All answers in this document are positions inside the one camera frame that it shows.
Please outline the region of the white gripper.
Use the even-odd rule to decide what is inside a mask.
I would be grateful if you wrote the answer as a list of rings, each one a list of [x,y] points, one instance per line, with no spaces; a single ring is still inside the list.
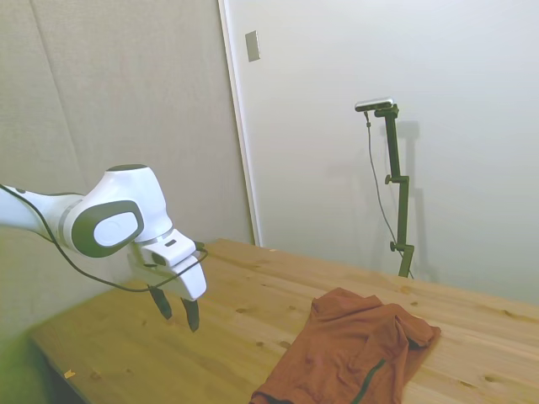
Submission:
[[[204,252],[195,252],[189,256],[174,257],[168,260],[166,255],[143,248],[135,248],[128,253],[128,263],[136,278],[152,287],[151,297],[161,315],[172,317],[172,308],[164,292],[165,289],[180,296],[191,332],[200,326],[198,299],[206,292],[206,281],[201,261]]]

